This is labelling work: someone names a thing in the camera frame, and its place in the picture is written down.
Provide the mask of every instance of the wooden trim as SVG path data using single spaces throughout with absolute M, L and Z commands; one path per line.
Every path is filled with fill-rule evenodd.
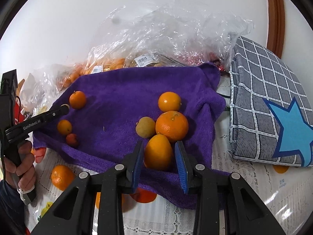
M 285 39 L 284 0 L 268 0 L 269 32 L 266 48 L 281 58 Z

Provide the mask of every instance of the white sticker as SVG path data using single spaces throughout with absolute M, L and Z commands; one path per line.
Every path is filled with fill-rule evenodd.
M 136 67 L 145 67 L 145 66 L 155 62 L 155 60 L 153 59 L 153 57 L 150 54 L 144 54 L 142 56 L 136 57 L 135 62 L 137 64 Z
M 99 73 L 99 72 L 103 72 L 102 65 L 95 66 L 95 67 L 92 69 L 92 72 L 91 72 L 90 74 Z

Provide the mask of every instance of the purple towel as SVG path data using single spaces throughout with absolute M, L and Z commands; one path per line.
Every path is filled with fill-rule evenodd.
M 34 132 L 34 147 L 52 148 L 69 163 L 104 172 L 133 151 L 136 142 L 142 140 L 136 134 L 136 123 L 145 116 L 157 120 L 162 113 L 159 96 L 172 91 L 181 96 L 180 112 L 189 122 L 183 140 L 187 153 L 211 167 L 214 122 L 225 108 L 225 100 L 215 92 L 219 80 L 218 69 L 208 63 L 199 67 L 127 68 L 82 76 L 54 103 L 68 103 L 74 91 L 86 94 L 83 109 L 70 109 L 61 118 L 72 123 L 80 146 L 69 147 L 57 132 L 58 121 L 54 121 Z M 178 207 L 195 208 L 196 197 L 185 195 L 180 187 L 175 160 L 170 172 L 143 167 L 139 187 L 156 192 Z

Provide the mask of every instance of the dark blue sleeve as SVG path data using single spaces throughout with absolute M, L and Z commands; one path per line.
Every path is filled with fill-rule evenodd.
M 10 222 L 9 226 L 14 230 L 25 233 L 24 203 L 19 193 L 12 188 L 5 180 L 0 181 L 0 216 L 6 217 Z

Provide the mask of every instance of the green-brown round fruit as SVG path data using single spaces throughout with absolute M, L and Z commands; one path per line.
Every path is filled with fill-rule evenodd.
M 156 134 L 156 123 L 150 117 L 142 117 L 136 125 L 136 132 L 142 138 L 151 138 Z

